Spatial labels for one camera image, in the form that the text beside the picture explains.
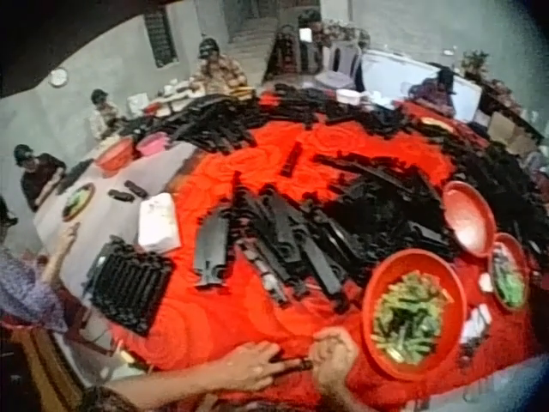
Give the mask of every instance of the red tablecloth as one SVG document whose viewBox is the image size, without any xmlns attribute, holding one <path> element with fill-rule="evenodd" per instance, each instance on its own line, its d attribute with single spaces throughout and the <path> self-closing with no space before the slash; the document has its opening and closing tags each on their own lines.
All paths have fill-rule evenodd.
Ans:
<svg viewBox="0 0 549 412">
<path fill-rule="evenodd" d="M 418 116 L 437 117 L 411 104 L 407 104 L 407 110 Z M 258 141 L 256 148 L 245 148 L 229 156 L 206 156 L 175 195 L 182 246 L 172 253 L 177 269 L 149 337 L 144 339 L 120 327 L 112 328 L 114 336 L 124 340 L 129 349 L 161 369 L 185 368 L 213 360 L 248 341 L 278 342 L 286 356 L 303 355 L 311 345 L 311 334 L 332 325 L 344 325 L 356 342 L 362 343 L 358 310 L 352 309 L 344 316 L 335 315 L 320 293 L 281 310 L 273 305 L 259 277 L 241 256 L 237 256 L 226 288 L 195 289 L 197 277 L 192 272 L 192 258 L 197 220 L 221 197 L 230 196 L 234 171 L 240 171 L 243 183 L 253 190 L 273 182 L 294 199 L 300 199 L 307 191 L 317 191 L 320 198 L 328 199 L 334 194 L 326 189 L 326 182 L 336 178 L 338 172 L 312 163 L 314 154 L 335 155 L 341 150 L 370 157 L 399 157 L 420 167 L 435 185 L 446 179 L 453 168 L 449 159 L 420 135 L 399 133 L 394 139 L 384 141 L 367 136 L 355 123 L 330 127 L 316 124 L 313 131 L 305 131 L 301 124 L 272 122 L 254 131 L 254 136 Z M 293 177 L 282 178 L 279 172 L 295 142 L 302 142 L 303 154 Z M 467 293 L 468 304 L 485 302 L 493 316 L 491 336 L 480 347 L 473 364 L 461 370 L 456 366 L 456 357 L 450 356 L 426 381 L 407 383 L 383 375 L 368 354 L 363 353 L 348 385 L 365 403 L 383 409 L 397 407 L 410 399 L 471 383 L 539 351 L 528 311 L 504 313 L 492 296 L 479 291 L 478 276 L 486 271 L 485 261 L 464 256 L 455 262 L 455 269 Z M 309 373 L 280 378 L 276 386 L 261 396 L 303 405 L 314 405 L 318 400 Z"/>
</svg>

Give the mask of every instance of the shirt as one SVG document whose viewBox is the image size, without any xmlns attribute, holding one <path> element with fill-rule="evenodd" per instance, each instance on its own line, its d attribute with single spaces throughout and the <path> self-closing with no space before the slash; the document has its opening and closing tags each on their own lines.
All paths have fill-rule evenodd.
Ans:
<svg viewBox="0 0 549 412">
<path fill-rule="evenodd" d="M 322 31 L 312 34 L 313 42 L 317 46 L 330 48 L 334 41 L 356 41 L 362 50 L 370 47 L 370 35 L 363 28 L 358 28 L 353 23 L 341 23 L 338 21 L 324 21 Z"/>
<path fill-rule="evenodd" d="M 217 63 L 201 60 L 192 77 L 193 83 L 202 84 L 209 94 L 227 93 L 232 88 L 248 85 L 248 79 L 240 64 L 234 58 L 223 54 Z"/>
<path fill-rule="evenodd" d="M 27 199 L 28 207 L 33 212 L 38 210 L 36 199 L 38 199 L 45 185 L 51 180 L 57 169 L 67 168 L 67 165 L 51 154 L 43 153 L 36 156 L 36 159 L 38 160 L 36 170 L 34 172 L 25 171 L 21 176 L 23 195 Z"/>
<path fill-rule="evenodd" d="M 0 246 L 0 316 L 4 313 L 59 333 L 68 329 L 53 288 L 37 278 L 33 267 Z"/>
<path fill-rule="evenodd" d="M 104 109 L 95 109 L 89 118 L 89 124 L 92 129 L 92 135 L 97 141 L 101 141 L 108 136 L 103 136 L 109 129 L 116 129 L 116 127 L 110 127 L 112 123 L 116 123 L 120 117 L 120 110 L 112 103 L 108 103 Z"/>
<path fill-rule="evenodd" d="M 425 79 L 420 85 L 413 86 L 409 93 L 412 100 L 423 99 L 433 105 L 454 108 L 450 94 L 438 90 L 437 79 Z"/>
</svg>

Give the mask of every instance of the chair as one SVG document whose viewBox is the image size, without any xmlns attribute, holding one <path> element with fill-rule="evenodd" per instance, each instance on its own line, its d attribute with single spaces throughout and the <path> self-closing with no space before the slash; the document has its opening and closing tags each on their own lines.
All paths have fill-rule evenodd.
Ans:
<svg viewBox="0 0 549 412">
<path fill-rule="evenodd" d="M 354 90 L 354 77 L 361 64 L 362 51 L 353 42 L 334 42 L 323 50 L 324 71 L 315 76 L 315 83 L 321 88 L 348 88 Z"/>
</svg>

